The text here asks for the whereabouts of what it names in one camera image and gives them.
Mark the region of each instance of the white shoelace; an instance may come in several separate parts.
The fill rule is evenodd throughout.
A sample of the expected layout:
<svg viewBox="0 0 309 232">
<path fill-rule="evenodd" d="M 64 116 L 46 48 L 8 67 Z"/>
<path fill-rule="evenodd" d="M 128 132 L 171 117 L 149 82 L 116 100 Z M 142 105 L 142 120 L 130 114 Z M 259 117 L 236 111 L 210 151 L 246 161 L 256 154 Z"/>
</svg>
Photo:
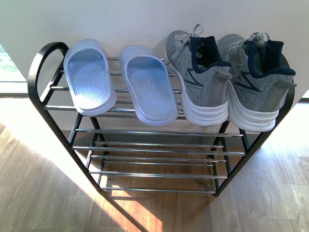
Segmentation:
<svg viewBox="0 0 309 232">
<path fill-rule="evenodd" d="M 198 27 L 201 27 L 201 31 L 199 33 L 196 33 L 196 30 Z M 175 35 L 175 45 L 176 45 L 176 52 L 172 55 L 171 60 L 167 63 L 171 63 L 184 49 L 184 47 L 187 45 L 187 43 L 190 41 L 191 37 L 197 37 L 199 38 L 199 35 L 203 32 L 203 27 L 200 24 L 196 24 L 196 26 L 193 28 L 192 34 L 183 34 L 183 35 Z"/>
<path fill-rule="evenodd" d="M 243 40 L 243 41 L 237 41 L 234 42 L 230 45 L 230 48 L 227 51 L 225 60 L 229 61 L 232 65 L 236 65 L 238 67 L 244 67 L 244 69 L 247 67 L 247 62 L 245 62 L 245 58 L 246 58 L 246 53 L 243 49 L 240 49 L 243 44 L 246 41 L 254 41 L 257 47 L 264 47 L 265 46 L 265 40 L 264 40 L 264 36 L 263 34 L 265 34 L 267 36 L 267 40 L 269 40 L 269 35 L 265 32 L 255 32 L 253 33 L 249 39 L 247 40 Z M 231 57 L 231 53 L 237 54 L 240 56 L 239 62 L 235 62 L 235 61 L 230 61 L 230 57 Z"/>
</svg>

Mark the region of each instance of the shoe rack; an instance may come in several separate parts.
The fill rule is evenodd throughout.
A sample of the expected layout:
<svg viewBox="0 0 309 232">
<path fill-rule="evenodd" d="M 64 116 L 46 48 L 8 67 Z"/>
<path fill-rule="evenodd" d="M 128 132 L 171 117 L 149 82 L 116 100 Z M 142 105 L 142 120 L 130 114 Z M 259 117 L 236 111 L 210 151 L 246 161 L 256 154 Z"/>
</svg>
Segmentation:
<svg viewBox="0 0 309 232">
<path fill-rule="evenodd" d="M 60 91 L 67 91 L 70 96 L 68 87 L 58 85 L 62 78 L 65 79 L 63 77 L 63 60 L 59 61 L 60 65 L 42 95 L 39 96 L 38 94 L 38 80 L 41 68 L 46 58 L 57 50 L 64 57 L 68 47 L 61 42 L 49 43 L 34 58 L 28 77 L 29 98 L 73 160 L 100 193 L 103 191 L 124 190 L 203 193 L 218 196 L 289 112 L 294 99 L 294 89 L 290 89 L 285 104 L 276 119 L 275 128 L 271 131 L 259 133 L 251 144 L 244 130 L 239 129 L 239 133 L 234 134 L 225 132 L 229 120 L 224 122 L 215 133 L 159 131 L 155 130 L 156 127 L 152 127 L 153 130 L 147 131 L 106 130 L 101 127 L 102 121 L 107 117 L 113 117 L 115 120 L 137 118 L 134 114 L 132 102 L 121 102 L 128 105 L 128 108 L 117 107 L 116 103 L 115 107 L 99 116 L 88 117 L 78 114 L 75 122 L 72 122 L 74 126 L 70 135 L 66 137 L 50 112 L 76 110 L 72 106 L 49 105 L 51 97 Z M 113 62 L 117 58 L 109 58 L 108 60 Z M 111 75 L 120 76 L 121 73 L 111 72 Z M 115 90 L 117 94 L 127 93 L 129 95 L 126 88 L 116 88 Z M 181 94 L 181 89 L 175 89 L 174 93 Z M 91 120 L 93 127 L 86 129 L 80 127 L 81 121 L 85 118 Z M 177 120 L 186 120 L 181 109 Z M 92 141 L 89 142 L 88 146 L 76 145 L 75 138 L 77 134 L 81 133 L 91 135 Z M 110 135 L 118 135 L 120 138 L 125 135 L 139 135 L 148 138 L 147 141 L 154 142 L 112 141 L 108 139 L 113 137 Z M 153 138 L 158 136 L 173 137 L 175 138 L 174 141 L 185 136 L 193 138 L 188 141 L 207 138 L 212 142 L 210 144 L 175 144 L 174 142 L 169 143 L 170 140 L 164 140 L 163 143 L 157 143 Z M 239 139 L 243 145 L 243 152 L 230 151 L 226 143 L 228 137 Z M 84 159 L 81 159 L 81 152 L 84 152 Z M 232 162 L 232 158 L 235 160 L 235 157 L 238 158 L 237 161 Z M 124 180 L 123 185 L 118 184 L 115 187 L 109 184 L 110 179 L 115 180 L 116 178 L 122 178 Z M 140 183 L 152 183 L 152 180 L 156 183 L 154 187 L 151 184 L 147 184 L 146 187 L 140 185 Z M 162 188 L 158 188 L 161 181 L 165 181 L 165 183 L 168 181 L 167 183 L 171 184 L 164 184 Z M 189 183 L 182 185 L 186 186 L 186 189 L 177 188 L 175 183 L 181 181 Z M 195 188 L 196 185 L 190 184 L 194 181 L 198 182 L 198 188 Z"/>
</svg>

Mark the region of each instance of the slipper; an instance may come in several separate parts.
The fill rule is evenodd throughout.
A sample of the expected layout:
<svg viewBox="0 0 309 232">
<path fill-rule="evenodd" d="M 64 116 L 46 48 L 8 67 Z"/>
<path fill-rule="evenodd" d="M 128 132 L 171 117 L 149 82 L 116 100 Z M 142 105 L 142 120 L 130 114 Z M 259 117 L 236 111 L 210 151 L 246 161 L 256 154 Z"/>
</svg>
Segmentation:
<svg viewBox="0 0 309 232">
<path fill-rule="evenodd" d="M 139 120 L 164 126 L 178 116 L 178 106 L 163 61 L 149 48 L 132 45 L 120 54 L 122 76 Z"/>
<path fill-rule="evenodd" d="M 96 116 L 111 109 L 116 102 L 107 58 L 95 40 L 74 44 L 64 58 L 64 73 L 76 110 Z"/>
</svg>

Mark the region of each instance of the gray sneaker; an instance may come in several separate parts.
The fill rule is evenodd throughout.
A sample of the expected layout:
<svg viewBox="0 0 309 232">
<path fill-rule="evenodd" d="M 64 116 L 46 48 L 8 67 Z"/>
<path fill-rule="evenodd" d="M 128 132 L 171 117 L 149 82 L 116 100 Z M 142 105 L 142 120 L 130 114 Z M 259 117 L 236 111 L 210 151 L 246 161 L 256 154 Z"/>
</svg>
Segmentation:
<svg viewBox="0 0 309 232">
<path fill-rule="evenodd" d="M 166 43 L 169 71 L 182 83 L 185 117 L 198 126 L 214 126 L 227 119 L 227 81 L 230 63 L 222 61 L 213 36 L 199 37 L 185 31 L 172 32 Z"/>
<path fill-rule="evenodd" d="M 221 57 L 232 64 L 228 83 L 228 115 L 233 124 L 246 131 L 269 131 L 284 104 L 295 71 L 283 67 L 283 42 L 264 41 L 263 33 L 245 40 L 230 34 L 218 42 Z"/>
</svg>

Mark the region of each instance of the white sneaker sole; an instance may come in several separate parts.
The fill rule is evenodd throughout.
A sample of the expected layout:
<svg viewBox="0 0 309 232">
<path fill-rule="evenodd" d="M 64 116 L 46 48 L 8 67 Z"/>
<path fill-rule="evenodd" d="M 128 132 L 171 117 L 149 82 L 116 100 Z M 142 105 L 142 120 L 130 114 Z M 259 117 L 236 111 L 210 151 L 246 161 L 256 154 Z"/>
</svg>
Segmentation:
<svg viewBox="0 0 309 232">
<path fill-rule="evenodd" d="M 166 51 L 165 51 L 165 61 L 166 63 L 169 62 Z M 182 90 L 183 113 L 189 122 L 197 126 L 210 127 L 219 125 L 226 121 L 228 114 L 227 102 L 217 107 L 201 107 L 195 105 L 189 99 L 181 74 L 172 66 L 171 63 L 167 65 L 167 67 L 168 70 L 171 72 L 171 74 L 177 76 L 180 79 L 183 88 Z"/>
<path fill-rule="evenodd" d="M 275 112 L 258 112 L 245 108 L 236 95 L 230 81 L 227 82 L 228 94 L 228 117 L 238 128 L 245 131 L 265 132 L 274 128 L 279 110 Z"/>
</svg>

